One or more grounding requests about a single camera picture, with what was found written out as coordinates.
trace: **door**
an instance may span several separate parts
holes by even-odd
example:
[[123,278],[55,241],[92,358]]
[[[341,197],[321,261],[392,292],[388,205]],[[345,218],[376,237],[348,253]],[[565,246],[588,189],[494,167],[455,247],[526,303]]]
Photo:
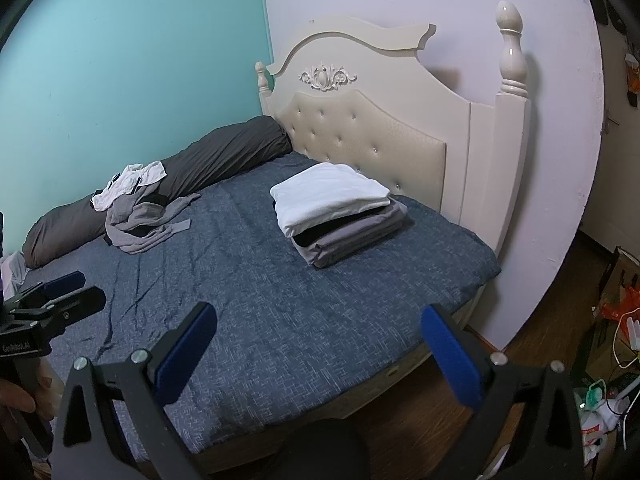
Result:
[[581,230],[612,251],[640,254],[640,110],[626,98],[626,37],[598,24],[606,124]]

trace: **gray folded sheet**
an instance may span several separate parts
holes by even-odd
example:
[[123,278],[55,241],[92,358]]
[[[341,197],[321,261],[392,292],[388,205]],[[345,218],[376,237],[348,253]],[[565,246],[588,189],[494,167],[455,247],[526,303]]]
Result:
[[309,265],[322,269],[398,230],[405,219],[406,206],[392,198],[379,212],[338,227],[307,247],[299,246],[293,238],[291,242]]

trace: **human hand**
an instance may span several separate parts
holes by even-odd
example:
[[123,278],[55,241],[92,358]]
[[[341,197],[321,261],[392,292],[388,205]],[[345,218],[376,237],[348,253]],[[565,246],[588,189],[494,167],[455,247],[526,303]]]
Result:
[[43,420],[52,420],[60,410],[65,385],[45,358],[36,368],[38,389],[33,397],[20,386],[0,379],[0,426],[11,442],[20,440],[20,431],[8,408],[36,412]]

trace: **mattress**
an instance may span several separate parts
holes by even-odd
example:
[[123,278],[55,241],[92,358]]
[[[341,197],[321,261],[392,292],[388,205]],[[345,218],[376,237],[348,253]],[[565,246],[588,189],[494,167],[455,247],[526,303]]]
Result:
[[[202,191],[188,231],[143,254],[101,238],[32,270],[24,286],[81,270],[104,310],[66,329],[49,356],[64,379],[84,355],[104,364],[150,348],[198,301],[218,332],[180,399],[166,407],[193,452],[295,418],[370,378],[421,341],[421,310],[453,313],[496,276],[472,232],[406,197],[411,222],[326,269],[310,267],[276,222],[271,186],[315,162],[289,153]],[[117,407],[137,459],[145,451]]]

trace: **teal wall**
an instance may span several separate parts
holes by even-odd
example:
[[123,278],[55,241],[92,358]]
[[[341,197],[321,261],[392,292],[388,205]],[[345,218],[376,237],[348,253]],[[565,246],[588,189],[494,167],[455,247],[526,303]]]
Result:
[[264,0],[34,0],[0,52],[4,252],[57,205],[260,114]]

